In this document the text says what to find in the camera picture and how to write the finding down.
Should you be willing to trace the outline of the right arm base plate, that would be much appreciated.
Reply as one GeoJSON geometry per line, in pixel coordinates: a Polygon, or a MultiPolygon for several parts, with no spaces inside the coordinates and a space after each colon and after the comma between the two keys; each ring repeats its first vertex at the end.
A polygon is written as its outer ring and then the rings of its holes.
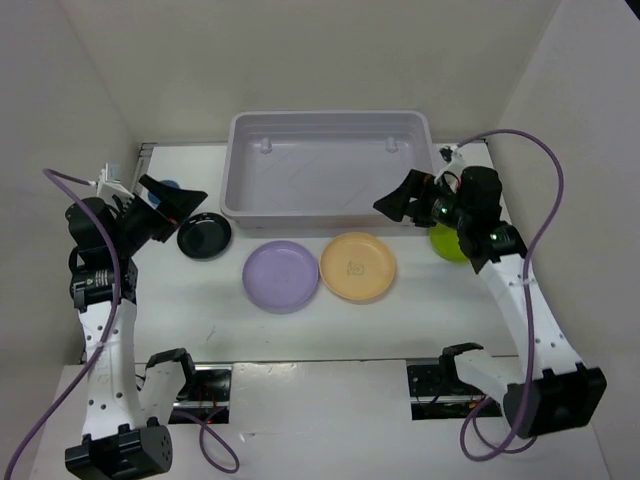
{"type": "Polygon", "coordinates": [[[446,383],[435,359],[409,361],[406,373],[414,421],[464,419],[485,399],[475,387],[446,383]]]}

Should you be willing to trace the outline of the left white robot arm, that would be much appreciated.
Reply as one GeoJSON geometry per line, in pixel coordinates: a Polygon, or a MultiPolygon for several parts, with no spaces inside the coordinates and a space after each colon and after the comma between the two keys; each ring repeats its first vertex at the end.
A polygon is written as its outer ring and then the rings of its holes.
{"type": "Polygon", "coordinates": [[[148,175],[139,182],[157,205],[123,191],[110,201],[97,196],[76,201],[65,212],[75,242],[70,295],[89,366],[81,441],[65,451],[67,471],[80,479],[144,479],[168,472],[173,403],[192,397],[199,387],[200,377],[183,348],[152,355],[144,382],[137,382],[133,257],[150,240],[166,242],[207,195],[148,175]]]}

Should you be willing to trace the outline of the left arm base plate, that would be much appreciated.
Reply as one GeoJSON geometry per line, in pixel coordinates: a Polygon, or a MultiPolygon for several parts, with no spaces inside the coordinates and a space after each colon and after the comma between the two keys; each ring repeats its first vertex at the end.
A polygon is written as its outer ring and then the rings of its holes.
{"type": "Polygon", "coordinates": [[[191,423],[186,412],[209,424],[228,424],[233,367],[230,364],[197,364],[192,382],[176,397],[170,424],[191,423]]]}

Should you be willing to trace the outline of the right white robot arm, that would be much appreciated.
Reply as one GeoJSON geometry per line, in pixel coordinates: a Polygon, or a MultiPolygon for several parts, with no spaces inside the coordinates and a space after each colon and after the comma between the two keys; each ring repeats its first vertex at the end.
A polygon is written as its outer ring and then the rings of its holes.
{"type": "Polygon", "coordinates": [[[530,270],[530,247],[501,217],[502,183],[488,167],[465,168],[458,189],[411,171],[374,202],[392,221],[453,229],[474,273],[488,286],[516,345],[522,368],[504,368],[473,342],[446,347],[438,380],[450,393],[468,385],[496,402],[521,439],[586,426],[605,392],[598,367],[585,365],[569,344],[530,270]]]}

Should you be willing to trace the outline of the purple plastic plate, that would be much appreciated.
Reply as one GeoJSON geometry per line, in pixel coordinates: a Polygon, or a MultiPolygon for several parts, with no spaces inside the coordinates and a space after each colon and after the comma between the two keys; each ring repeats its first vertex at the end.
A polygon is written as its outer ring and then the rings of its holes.
{"type": "Polygon", "coordinates": [[[290,240],[275,240],[248,256],[242,284],[246,296],[257,307],[288,313],[309,302],[319,276],[318,262],[306,247],[290,240]]]}

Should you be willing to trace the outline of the orange plastic plate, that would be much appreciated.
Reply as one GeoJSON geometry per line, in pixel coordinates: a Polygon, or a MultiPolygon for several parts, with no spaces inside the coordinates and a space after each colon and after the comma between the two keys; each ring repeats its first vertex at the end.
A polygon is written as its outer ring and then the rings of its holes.
{"type": "Polygon", "coordinates": [[[333,294],[349,301],[368,302],[390,288],[396,276],[396,261],[391,249],[378,237],[349,232],[327,243],[319,270],[333,294]]]}

